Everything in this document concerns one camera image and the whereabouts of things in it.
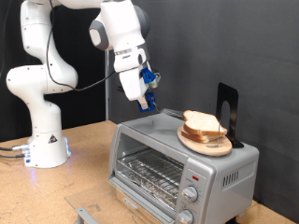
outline red button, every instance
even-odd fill
[[[196,177],[195,175],[192,177],[194,180],[198,181],[198,177]]]

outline toaster oven knob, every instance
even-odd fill
[[[197,191],[194,187],[187,187],[181,194],[190,203],[195,202],[197,199]]]
[[[193,215],[190,211],[184,210],[181,213],[178,213],[179,224],[192,224]]]

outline black cable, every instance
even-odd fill
[[[2,68],[1,68],[1,72],[0,72],[0,78],[3,74],[4,71],[4,67],[5,67],[5,62],[6,62],[6,29],[7,29],[7,18],[8,18],[8,14],[10,11],[10,5],[12,3],[12,0],[9,0],[8,2],[8,7],[7,7],[7,12],[6,12],[6,16],[4,18],[4,22],[3,22],[3,57],[2,57]]]
[[[157,69],[155,69],[153,66],[150,67],[152,71],[154,71],[155,73],[159,73],[159,71]]]
[[[13,157],[0,155],[0,157],[3,157],[3,158],[23,158],[23,157],[25,157],[25,155],[24,154],[19,154],[19,155],[13,156]]]
[[[113,71],[109,76],[103,78],[102,80],[99,80],[99,81],[93,83],[93,84],[90,85],[90,86],[84,87],[84,88],[82,88],[82,89],[76,89],[76,88],[74,88],[74,87],[72,87],[72,86],[70,86],[70,85],[63,84],[63,83],[59,83],[59,82],[57,82],[57,81],[55,81],[55,80],[53,79],[52,75],[50,74],[49,58],[48,58],[48,56],[49,56],[50,36],[51,36],[51,34],[52,34],[52,31],[53,31],[53,26],[54,26],[54,22],[55,22],[55,16],[54,16],[54,7],[53,7],[53,4],[52,4],[52,1],[51,1],[51,0],[49,0],[49,1],[50,1],[50,6],[51,6],[51,8],[52,8],[52,15],[53,15],[53,22],[52,22],[52,27],[51,27],[51,29],[50,29],[50,35],[49,35],[48,45],[47,45],[47,67],[48,67],[48,71],[49,71],[50,79],[52,79],[52,81],[53,81],[54,83],[56,83],[57,85],[69,87],[69,88],[71,88],[73,91],[86,91],[87,89],[89,89],[89,88],[91,88],[91,87],[93,87],[93,86],[95,86],[95,85],[97,85],[97,84],[100,84],[101,82],[105,81],[106,79],[110,78],[113,74],[115,74],[115,71]]]
[[[0,150],[2,150],[2,151],[12,151],[12,148],[10,148],[10,147],[0,147]]]

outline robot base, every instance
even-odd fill
[[[64,164],[70,157],[67,138],[62,131],[35,133],[29,140],[29,157],[24,158],[25,166],[52,168]]]

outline robot logo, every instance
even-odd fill
[[[50,137],[50,140],[49,140],[49,144],[50,143],[54,143],[54,142],[57,142],[57,138],[54,136],[54,134]]]

